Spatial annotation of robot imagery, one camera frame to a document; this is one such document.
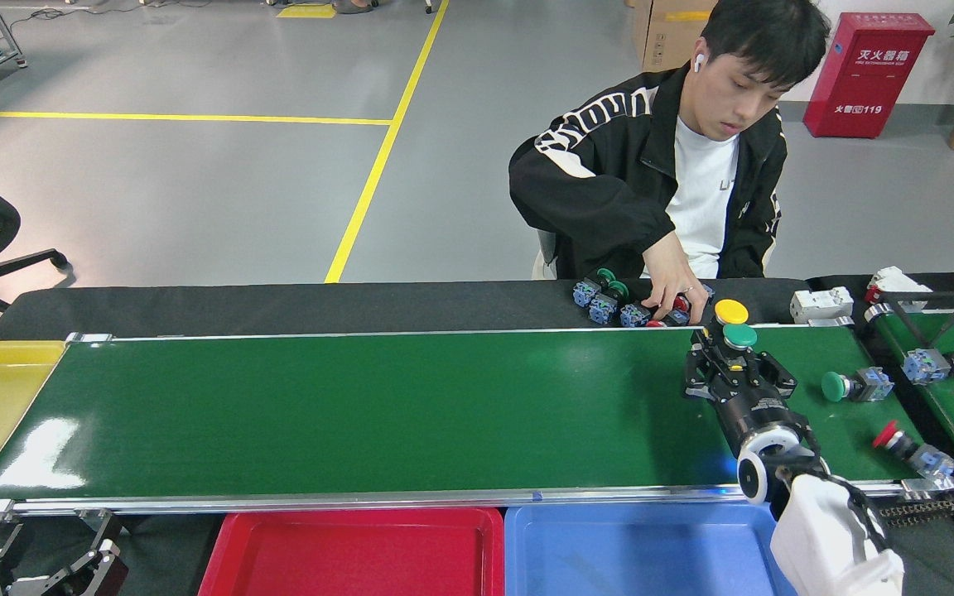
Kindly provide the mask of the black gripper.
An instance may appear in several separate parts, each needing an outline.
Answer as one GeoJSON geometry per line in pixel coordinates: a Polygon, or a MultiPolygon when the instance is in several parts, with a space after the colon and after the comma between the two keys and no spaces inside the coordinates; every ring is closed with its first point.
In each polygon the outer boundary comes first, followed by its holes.
{"type": "Polygon", "coordinates": [[[785,404],[797,388],[796,378],[768,351],[746,348],[743,380],[730,385],[726,376],[726,356],[708,329],[694,329],[691,347],[684,362],[684,392],[715,403],[720,429],[732,454],[757,434],[773,429],[789,429],[805,438],[809,419],[785,404]]]}

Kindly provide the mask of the person's right hand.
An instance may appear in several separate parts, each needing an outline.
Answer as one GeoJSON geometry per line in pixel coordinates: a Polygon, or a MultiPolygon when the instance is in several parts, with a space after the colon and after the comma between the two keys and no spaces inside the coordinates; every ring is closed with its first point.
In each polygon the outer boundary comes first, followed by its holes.
{"type": "Polygon", "coordinates": [[[682,296],[690,305],[689,324],[700,324],[709,294],[694,275],[677,235],[666,234],[643,250],[641,257],[651,283],[650,294],[641,305],[651,310],[655,320],[662,320],[682,296]]]}

